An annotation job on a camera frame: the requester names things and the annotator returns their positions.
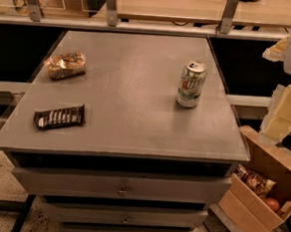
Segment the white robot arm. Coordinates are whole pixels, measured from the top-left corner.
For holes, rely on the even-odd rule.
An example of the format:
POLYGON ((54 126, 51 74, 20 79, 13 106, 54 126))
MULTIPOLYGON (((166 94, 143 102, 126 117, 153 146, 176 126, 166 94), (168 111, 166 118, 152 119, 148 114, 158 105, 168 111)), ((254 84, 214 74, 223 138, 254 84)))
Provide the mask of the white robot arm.
MULTIPOLYGON (((268 61, 282 62, 284 72, 291 76, 291 34, 269 47, 262 57, 268 61)), ((291 132, 291 85, 277 87, 268 109, 260 133, 281 142, 291 132)))

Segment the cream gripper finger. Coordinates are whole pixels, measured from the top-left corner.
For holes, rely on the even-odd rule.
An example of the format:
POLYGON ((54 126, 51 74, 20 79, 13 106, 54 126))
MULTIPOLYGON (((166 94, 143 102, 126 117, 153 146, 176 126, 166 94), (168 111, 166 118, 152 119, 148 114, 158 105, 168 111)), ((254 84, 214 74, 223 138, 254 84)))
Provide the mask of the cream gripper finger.
POLYGON ((289 37, 286 36, 263 52, 263 58, 271 62, 283 62, 289 37))
POLYGON ((260 133, 276 142, 291 133, 291 85, 278 85, 273 91, 260 133))

